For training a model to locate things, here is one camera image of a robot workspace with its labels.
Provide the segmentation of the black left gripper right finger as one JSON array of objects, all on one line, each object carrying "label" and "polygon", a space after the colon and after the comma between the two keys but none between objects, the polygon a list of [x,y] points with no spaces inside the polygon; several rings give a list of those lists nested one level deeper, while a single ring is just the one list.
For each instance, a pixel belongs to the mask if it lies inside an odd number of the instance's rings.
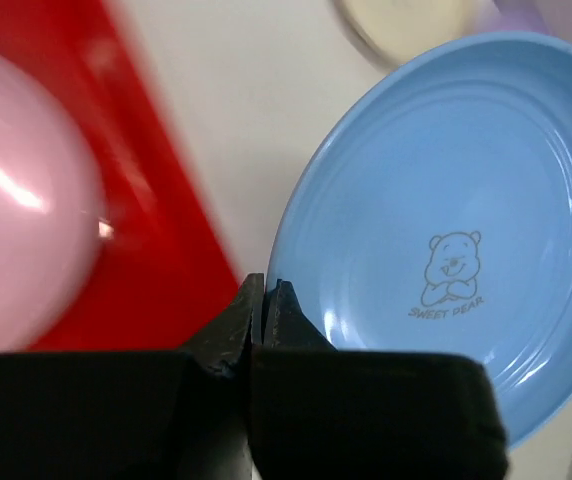
[{"label": "black left gripper right finger", "polygon": [[483,366],[439,353],[342,351],[270,292],[250,361],[249,443],[265,479],[502,479],[507,435]]}]

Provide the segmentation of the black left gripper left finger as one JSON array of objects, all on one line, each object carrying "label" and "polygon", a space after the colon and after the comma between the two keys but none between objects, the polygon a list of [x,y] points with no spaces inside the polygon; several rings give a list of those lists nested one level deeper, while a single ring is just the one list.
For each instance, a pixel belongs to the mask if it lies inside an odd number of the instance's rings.
[{"label": "black left gripper left finger", "polygon": [[249,479],[243,420],[264,278],[183,346],[0,354],[0,479]]}]

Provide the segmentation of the blue plate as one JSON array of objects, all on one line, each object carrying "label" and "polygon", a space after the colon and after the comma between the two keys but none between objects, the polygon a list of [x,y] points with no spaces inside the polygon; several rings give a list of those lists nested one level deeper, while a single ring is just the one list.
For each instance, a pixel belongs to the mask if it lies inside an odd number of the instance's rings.
[{"label": "blue plate", "polygon": [[572,45],[482,34],[378,83],[302,174],[279,281],[337,348],[479,361],[530,437],[572,397]]}]

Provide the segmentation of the pink plate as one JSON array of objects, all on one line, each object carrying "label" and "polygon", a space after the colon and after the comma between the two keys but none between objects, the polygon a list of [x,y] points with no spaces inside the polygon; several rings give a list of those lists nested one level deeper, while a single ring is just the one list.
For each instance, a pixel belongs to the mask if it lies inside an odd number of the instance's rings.
[{"label": "pink plate", "polygon": [[0,351],[29,346],[72,305],[110,233],[104,213],[80,129],[0,56]]}]

